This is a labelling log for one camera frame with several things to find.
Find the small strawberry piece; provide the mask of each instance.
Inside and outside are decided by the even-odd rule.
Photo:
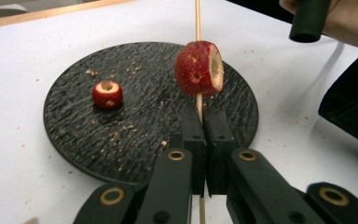
[[[116,108],[123,103],[123,90],[114,81],[102,81],[92,89],[92,100],[101,108]]]
[[[223,61],[217,46],[208,41],[185,45],[176,55],[174,73],[179,89],[196,96],[213,96],[223,89]]]

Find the black tool handle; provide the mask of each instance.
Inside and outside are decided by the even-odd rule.
[[[300,43],[312,43],[321,38],[330,0],[298,0],[289,38]]]
[[[161,153],[136,224],[191,222],[192,163],[191,152],[182,148],[170,148]]]
[[[228,167],[227,208],[231,218],[238,220],[234,223],[325,223],[260,152],[237,148]]]

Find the textured plate surface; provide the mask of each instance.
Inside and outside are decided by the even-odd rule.
[[[92,53],[65,70],[51,87],[44,108],[45,127],[53,146],[75,167],[106,181],[137,184],[150,177],[171,133],[180,132],[180,114],[196,100],[176,86],[173,62],[182,46],[143,42]],[[221,92],[204,98],[226,112],[243,147],[258,123],[255,97],[246,81],[224,63]],[[95,84],[113,79],[124,94],[115,110],[96,107]]]

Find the crumbs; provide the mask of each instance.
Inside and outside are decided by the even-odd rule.
[[[135,62],[131,63],[131,66],[126,68],[126,71],[130,73],[130,75],[137,74],[142,69],[141,66],[137,65]]]
[[[88,69],[86,71],[86,74],[91,77],[96,77],[96,76],[98,76],[99,72],[97,70]]]
[[[166,146],[168,145],[168,142],[164,140],[164,141],[161,142],[161,145],[162,145],[163,147],[166,147]]]

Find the wooden table edge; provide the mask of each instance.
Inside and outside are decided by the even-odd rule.
[[[97,7],[107,7],[107,6],[112,6],[121,3],[128,3],[131,1],[133,0],[100,0],[95,2],[77,4],[69,7],[58,7],[58,8],[53,8],[43,11],[20,14],[16,16],[9,16],[9,17],[0,18],[0,26],[11,25],[11,24],[25,22],[25,21],[45,19],[48,17],[54,17],[66,13],[82,11],[82,10],[87,10]]]

